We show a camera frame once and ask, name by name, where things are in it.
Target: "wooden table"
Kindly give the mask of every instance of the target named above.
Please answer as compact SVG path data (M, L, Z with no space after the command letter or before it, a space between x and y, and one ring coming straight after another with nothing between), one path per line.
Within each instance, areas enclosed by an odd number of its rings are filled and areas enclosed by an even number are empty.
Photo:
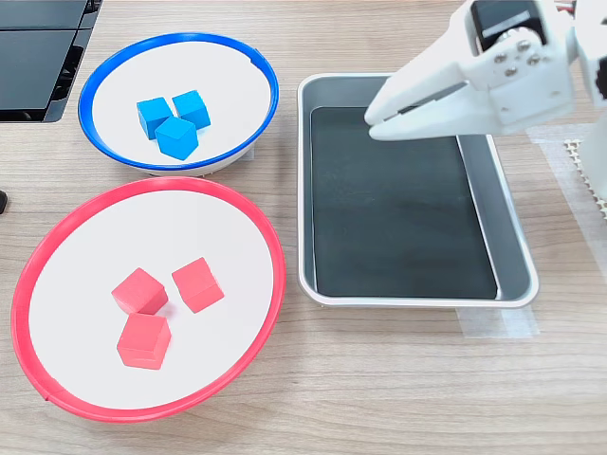
M452 1L106 2L64 119L0 125L0 453L607 453L607 288L541 150L499 138L540 270L529 340L465 339L454 311L330 310L304 296L296 265L297 84L328 71L391 71L447 26ZM214 175L257 203L285 248L280 321L250 368L206 403L163 421L110 426L46 403L12 350L12 293L33 248L87 199L143 175L98 153L77 121L93 69L171 31L227 34L279 75L279 112L254 161ZM579 85L579 98L583 92ZM559 122L594 119L588 104Z

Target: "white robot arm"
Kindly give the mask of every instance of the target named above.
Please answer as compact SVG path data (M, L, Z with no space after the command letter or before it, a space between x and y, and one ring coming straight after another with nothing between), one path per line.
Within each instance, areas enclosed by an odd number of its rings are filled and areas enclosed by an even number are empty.
M557 6L466 1L381 88L365 114L371 136L507 135L564 116L575 108L569 65L578 56L592 101L607 105L607 1L579 0L575 19Z

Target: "black object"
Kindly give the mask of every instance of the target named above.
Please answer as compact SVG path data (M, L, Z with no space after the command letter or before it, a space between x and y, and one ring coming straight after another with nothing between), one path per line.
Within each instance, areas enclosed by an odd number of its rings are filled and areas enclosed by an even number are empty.
M597 80L595 81L598 91L607 100L607 57L598 61Z
M483 51L492 47L502 33L515 27L531 28L546 44L540 13L532 1L476 0L471 13Z
M4 209L7 207L7 203L9 201L9 197L3 191L0 191L0 215L4 212Z
M318 291L330 297L495 299L456 139L375 141L364 111L312 112Z
M0 121L59 120L101 0L0 0Z

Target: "metal tray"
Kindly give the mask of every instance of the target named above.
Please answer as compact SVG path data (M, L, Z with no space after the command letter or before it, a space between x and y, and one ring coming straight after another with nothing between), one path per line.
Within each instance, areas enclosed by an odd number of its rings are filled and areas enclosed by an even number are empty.
M387 77L300 84L303 291L338 307L529 304L538 275L491 137L372 141L362 113Z

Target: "red rim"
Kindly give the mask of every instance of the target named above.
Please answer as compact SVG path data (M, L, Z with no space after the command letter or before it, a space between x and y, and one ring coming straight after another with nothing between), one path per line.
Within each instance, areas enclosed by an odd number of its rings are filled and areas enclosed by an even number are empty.
M146 409L111 409L91 405L66 391L53 379L34 351L29 334L29 304L34 286L46 262L59 245L82 223L108 207L146 192L182 190L208 194L232 204L259 228L269 248L274 269L274 288L266 320L244 355L207 387L172 403ZM38 245L26 264L12 300L11 333L15 353L34 388L45 400L81 417L110 423L156 420L187 410L221 391L238 376L262 349L269 337L285 295L285 255L274 227L264 213L242 194L217 183L192 177L157 177L108 191L80 206L54 227Z

